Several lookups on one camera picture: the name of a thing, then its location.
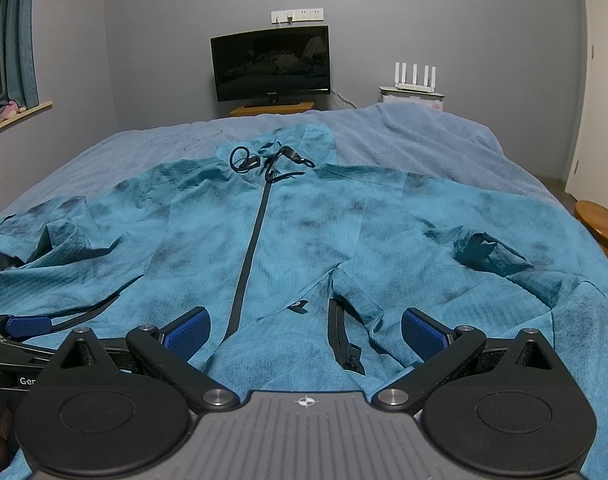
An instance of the teal curtain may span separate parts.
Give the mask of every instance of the teal curtain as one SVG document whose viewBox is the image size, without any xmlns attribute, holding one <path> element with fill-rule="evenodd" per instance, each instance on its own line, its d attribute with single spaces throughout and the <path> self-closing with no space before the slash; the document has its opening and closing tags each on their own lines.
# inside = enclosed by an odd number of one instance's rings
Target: teal curtain
<svg viewBox="0 0 608 480">
<path fill-rule="evenodd" d="M 37 97 L 33 65 L 33 0 L 0 0 L 0 106 L 15 101 L 33 108 Z"/>
</svg>

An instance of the silver bolt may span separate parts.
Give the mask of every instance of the silver bolt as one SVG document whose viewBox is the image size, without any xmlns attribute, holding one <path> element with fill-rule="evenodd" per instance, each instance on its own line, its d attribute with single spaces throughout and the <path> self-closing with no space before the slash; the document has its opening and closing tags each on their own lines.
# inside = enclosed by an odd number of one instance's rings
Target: silver bolt
<svg viewBox="0 0 608 480">
<path fill-rule="evenodd" d="M 223 388 L 214 388 L 202 396 L 202 400 L 211 406 L 224 406 L 235 400 L 235 395 Z"/>
<path fill-rule="evenodd" d="M 387 406 L 399 406 L 408 400 L 408 393 L 397 388 L 387 388 L 378 393 L 378 400 Z"/>
</svg>

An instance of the television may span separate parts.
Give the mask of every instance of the television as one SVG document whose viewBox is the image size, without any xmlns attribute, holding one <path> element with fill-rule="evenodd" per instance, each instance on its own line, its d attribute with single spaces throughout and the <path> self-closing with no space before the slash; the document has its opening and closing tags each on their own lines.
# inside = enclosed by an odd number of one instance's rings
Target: television
<svg viewBox="0 0 608 480">
<path fill-rule="evenodd" d="M 329 94 L 328 27 L 283 27 L 210 40 L 218 101 Z"/>
</svg>

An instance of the black round disc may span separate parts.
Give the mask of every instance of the black round disc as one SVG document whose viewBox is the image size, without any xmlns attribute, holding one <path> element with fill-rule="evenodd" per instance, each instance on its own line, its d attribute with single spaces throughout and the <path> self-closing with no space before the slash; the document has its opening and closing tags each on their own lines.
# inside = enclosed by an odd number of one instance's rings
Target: black round disc
<svg viewBox="0 0 608 480">
<path fill-rule="evenodd" d="M 64 476 L 117 476 L 173 449 L 190 422 L 184 397 L 148 376 L 119 376 L 101 386 L 36 384 L 16 416 L 27 460 Z"/>
<path fill-rule="evenodd" d="M 581 464 L 595 419 L 571 386 L 480 384 L 475 376 L 438 388 L 421 418 L 428 438 L 447 456 L 492 476 L 550 476 Z"/>
</svg>

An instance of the window sill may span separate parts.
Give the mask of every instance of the window sill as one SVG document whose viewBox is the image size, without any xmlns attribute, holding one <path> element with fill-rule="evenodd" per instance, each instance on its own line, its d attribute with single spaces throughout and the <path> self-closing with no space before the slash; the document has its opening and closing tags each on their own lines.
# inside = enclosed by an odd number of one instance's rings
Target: window sill
<svg viewBox="0 0 608 480">
<path fill-rule="evenodd" d="M 46 101 L 44 103 L 41 103 L 41 104 L 37 105 L 36 107 L 31 108 L 30 110 L 22 112 L 21 114 L 14 115 L 13 117 L 11 117 L 11 118 L 9 118 L 9 119 L 7 119 L 5 121 L 2 121 L 0 123 L 0 130 L 2 128 L 7 127 L 9 124 L 14 123 L 15 121 L 20 121 L 23 118 L 26 118 L 26 117 L 28 117 L 30 115 L 33 115 L 34 113 L 37 113 L 37 112 L 39 112 L 41 110 L 44 110 L 44 108 L 50 108 L 52 106 L 53 106 L 53 101 Z"/>
</svg>

